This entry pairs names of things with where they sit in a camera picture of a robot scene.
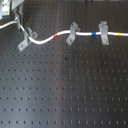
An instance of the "metal bracket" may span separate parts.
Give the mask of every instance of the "metal bracket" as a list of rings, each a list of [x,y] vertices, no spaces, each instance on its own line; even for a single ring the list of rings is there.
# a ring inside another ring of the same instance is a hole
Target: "metal bracket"
[[[76,38],[76,32],[79,32],[80,28],[78,27],[78,25],[73,22],[72,25],[70,26],[70,35],[67,38],[66,42],[71,46],[72,43],[74,42],[75,38]]]
[[[23,6],[24,4],[21,3],[18,7],[13,9],[15,14],[15,20],[17,21],[17,28],[20,30],[20,25],[23,25]]]
[[[109,45],[109,40],[108,40],[108,25],[106,21],[101,21],[99,24],[99,29],[101,32],[101,40],[103,45]]]
[[[28,27],[28,33],[26,31],[24,32],[24,41],[22,41],[19,45],[18,48],[20,50],[20,52],[22,52],[25,48],[27,48],[32,42],[29,41],[28,36],[32,37],[33,39],[37,38],[37,33],[34,31],[32,32],[32,30]]]

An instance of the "cable clamp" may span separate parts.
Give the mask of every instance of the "cable clamp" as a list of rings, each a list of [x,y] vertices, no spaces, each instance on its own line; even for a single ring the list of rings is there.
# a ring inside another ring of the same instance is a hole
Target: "cable clamp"
[[[74,40],[76,39],[76,32],[79,32],[80,28],[78,27],[78,25],[73,22],[72,25],[70,26],[70,35],[67,38],[66,42],[71,46],[72,43],[74,42]]]
[[[27,33],[26,30],[24,30],[23,33],[24,33],[24,40],[18,45],[20,52],[22,52],[32,43],[31,41],[29,41],[29,36],[33,39],[36,39],[38,37],[37,33],[35,31],[32,32],[32,30],[29,27],[28,27],[29,34]]]
[[[108,25],[106,21],[101,21],[99,24],[99,30],[101,32],[101,41],[103,45],[109,45],[108,40]]]
[[[13,9],[15,14],[15,21],[17,22],[17,28],[20,30],[20,26],[23,25],[23,6],[24,3],[21,3],[16,8]]]

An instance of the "white wire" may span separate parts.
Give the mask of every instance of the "white wire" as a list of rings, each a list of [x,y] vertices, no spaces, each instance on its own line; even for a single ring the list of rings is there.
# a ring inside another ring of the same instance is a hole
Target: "white wire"
[[[61,32],[58,32],[57,33],[57,36],[60,36],[60,35],[64,35],[64,34],[69,34],[70,33],[70,30],[65,30],[65,31],[61,31]],[[91,36],[92,35],[92,32],[76,32],[76,35],[78,36]],[[113,35],[113,36],[117,36],[117,33],[115,32],[108,32],[108,35]],[[120,33],[120,36],[128,36],[128,33]],[[31,37],[28,37],[29,40],[35,44],[45,44],[47,42],[49,42],[50,40],[52,40],[54,37],[51,36],[45,40],[42,40],[42,41],[37,41],[37,40],[34,40],[33,38]]]
[[[33,42],[34,44],[45,44],[47,43],[48,41],[52,40],[53,39],[53,36],[49,37],[48,39],[46,40],[43,40],[43,41],[37,41],[37,40],[34,40],[33,38],[29,37],[29,40],[31,42]]]
[[[58,32],[57,35],[59,36],[59,35],[64,35],[64,34],[69,34],[69,33],[70,33],[70,30],[65,30],[62,32]],[[42,41],[37,41],[37,40],[34,40],[33,38],[29,37],[29,40],[31,42],[33,42],[34,44],[45,44],[52,39],[53,39],[53,36],[49,37],[48,39],[42,40]]]
[[[69,33],[70,33],[70,30],[65,30],[62,32],[58,32],[57,35],[60,36],[60,35],[69,34]]]
[[[0,29],[5,28],[5,27],[7,27],[7,26],[9,26],[11,24],[16,24],[16,23],[17,23],[16,21],[8,22],[7,24],[4,24],[4,25],[0,26]]]
[[[108,35],[117,36],[117,33],[115,33],[115,32],[108,32]],[[128,36],[128,33],[120,33],[120,36]]]

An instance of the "black surface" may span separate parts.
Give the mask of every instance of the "black surface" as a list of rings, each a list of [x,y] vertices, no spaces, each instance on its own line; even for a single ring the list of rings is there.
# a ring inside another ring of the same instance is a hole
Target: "black surface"
[[[25,28],[38,40],[73,21],[98,31],[103,20],[109,31],[128,32],[128,3],[25,2]],[[109,46],[100,36],[77,37],[71,47],[67,37],[20,53],[16,25],[0,30],[0,128],[128,127],[128,37],[109,36]]]

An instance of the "blue tape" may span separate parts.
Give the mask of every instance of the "blue tape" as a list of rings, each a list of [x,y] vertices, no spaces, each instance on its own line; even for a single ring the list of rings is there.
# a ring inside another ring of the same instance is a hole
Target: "blue tape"
[[[96,36],[96,32],[92,32],[92,36]]]

